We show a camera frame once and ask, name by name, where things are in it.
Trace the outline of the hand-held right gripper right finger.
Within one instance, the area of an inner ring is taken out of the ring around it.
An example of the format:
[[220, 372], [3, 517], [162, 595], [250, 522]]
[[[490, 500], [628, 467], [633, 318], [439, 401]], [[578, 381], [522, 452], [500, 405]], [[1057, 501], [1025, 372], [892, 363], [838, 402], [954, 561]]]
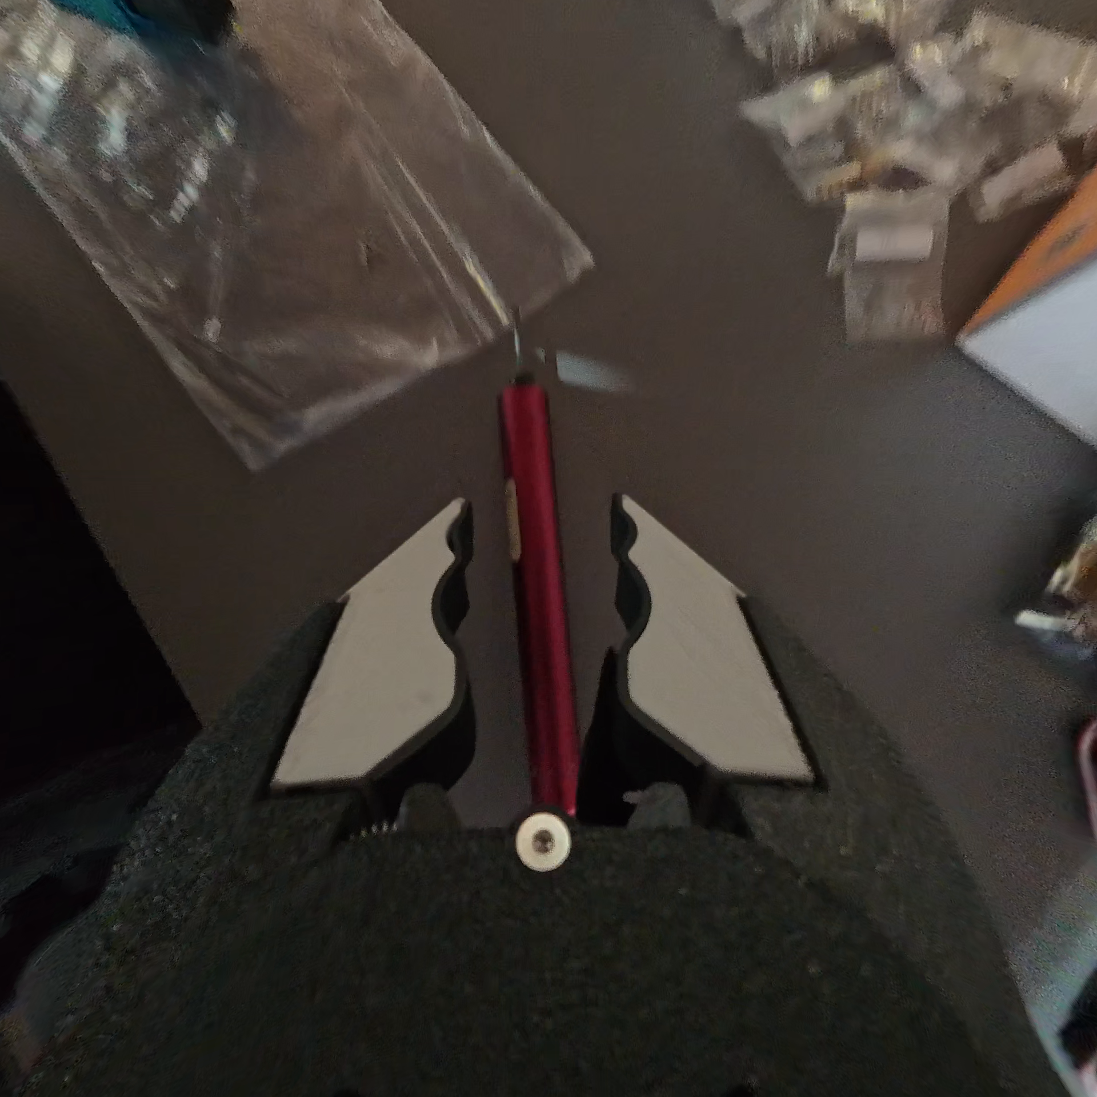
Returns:
[[715, 778], [814, 784], [811, 751], [747, 596], [628, 494], [610, 503], [622, 709]]

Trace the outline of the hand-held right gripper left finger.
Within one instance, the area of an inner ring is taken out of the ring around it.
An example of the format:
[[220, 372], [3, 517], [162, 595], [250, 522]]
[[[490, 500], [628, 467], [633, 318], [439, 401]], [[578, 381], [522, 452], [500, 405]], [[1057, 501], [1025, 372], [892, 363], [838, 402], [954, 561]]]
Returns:
[[473, 508], [457, 497], [350, 586], [271, 791], [387, 778], [468, 714], [459, 629], [473, 550]]

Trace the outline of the red electric screwdriver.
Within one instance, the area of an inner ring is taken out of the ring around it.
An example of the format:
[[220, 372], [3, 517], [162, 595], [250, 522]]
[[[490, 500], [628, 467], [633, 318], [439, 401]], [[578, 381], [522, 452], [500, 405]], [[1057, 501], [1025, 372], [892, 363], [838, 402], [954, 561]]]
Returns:
[[547, 395], [511, 310], [514, 375], [500, 390], [500, 459], [531, 799], [576, 816], [580, 738]]

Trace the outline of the clear plastic bag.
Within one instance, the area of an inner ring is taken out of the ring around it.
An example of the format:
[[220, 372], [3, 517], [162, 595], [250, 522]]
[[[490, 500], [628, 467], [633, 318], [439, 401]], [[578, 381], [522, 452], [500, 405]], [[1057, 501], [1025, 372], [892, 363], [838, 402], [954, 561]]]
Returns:
[[384, 2], [232, 2], [216, 43], [2, 2], [2, 149], [250, 469], [594, 266]]

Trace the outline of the orange and white box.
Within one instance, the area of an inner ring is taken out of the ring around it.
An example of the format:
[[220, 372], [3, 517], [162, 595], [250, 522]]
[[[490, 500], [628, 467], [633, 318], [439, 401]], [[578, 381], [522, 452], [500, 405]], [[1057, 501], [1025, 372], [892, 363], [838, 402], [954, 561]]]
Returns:
[[1096, 171], [1035, 234], [955, 343], [1096, 445]]

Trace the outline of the pile of small screw bags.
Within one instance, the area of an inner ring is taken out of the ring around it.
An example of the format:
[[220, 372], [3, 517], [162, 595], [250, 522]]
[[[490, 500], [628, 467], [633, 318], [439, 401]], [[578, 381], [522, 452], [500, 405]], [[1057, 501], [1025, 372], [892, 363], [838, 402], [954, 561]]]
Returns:
[[839, 209], [827, 275], [855, 343], [945, 333], [955, 204], [997, 221], [1066, 196], [1095, 161], [1095, 31], [1007, 2], [708, 6], [770, 77], [739, 115], [804, 202]]

